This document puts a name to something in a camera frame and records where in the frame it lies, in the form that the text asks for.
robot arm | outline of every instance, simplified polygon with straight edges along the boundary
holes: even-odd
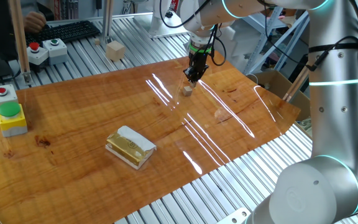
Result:
[[[192,86],[201,79],[208,68],[206,58],[212,47],[211,29],[216,24],[230,25],[232,21],[264,10],[267,6],[279,4],[283,7],[312,9],[325,0],[184,0],[181,5],[181,19],[184,27],[191,31],[190,63],[184,70]]]
[[[350,0],[184,0],[182,21],[191,18],[185,24],[192,32],[190,67],[184,71],[190,83],[195,85],[208,68],[208,53],[202,51],[210,48],[209,29],[260,12],[263,4],[308,10],[311,48],[348,36],[358,39]],[[310,63],[323,52],[322,63],[309,72],[312,158],[287,167],[246,224],[330,224],[358,213],[358,49],[315,50]]]

white cable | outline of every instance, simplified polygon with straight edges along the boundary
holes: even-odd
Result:
[[[259,80],[258,80],[258,77],[256,77],[256,75],[250,73],[250,74],[247,74],[246,76],[248,76],[248,75],[252,75],[253,77],[255,77],[256,78],[256,85],[259,85]]]

green button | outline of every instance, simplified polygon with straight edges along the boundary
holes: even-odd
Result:
[[[3,103],[0,106],[0,115],[5,117],[15,116],[20,112],[20,106],[16,102]]]
[[[59,44],[59,40],[53,39],[53,40],[50,41],[50,43],[51,43],[53,46],[56,46],[56,45]]]

slotted aluminum platform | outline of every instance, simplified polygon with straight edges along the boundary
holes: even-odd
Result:
[[[187,56],[183,44],[189,35],[150,39],[134,22],[134,16],[113,17],[113,39],[127,47],[120,62],[105,57],[105,49],[94,45],[94,37],[66,43],[69,59],[40,73],[32,72],[35,85],[71,80],[119,69]],[[101,30],[100,18],[90,19]],[[52,22],[51,26],[74,21]],[[29,88],[18,78],[3,83],[16,90]],[[180,189],[139,209],[117,224],[217,223],[235,210],[252,211],[272,193],[281,171],[310,157],[312,142],[297,126],[283,136],[212,171]],[[358,223],[358,216],[339,223]]]

black keyboard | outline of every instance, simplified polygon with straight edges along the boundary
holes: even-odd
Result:
[[[42,41],[60,38],[67,43],[92,35],[99,34],[100,31],[90,21],[75,22],[72,24],[46,28],[38,34],[25,34],[25,43],[38,42],[42,46]]]

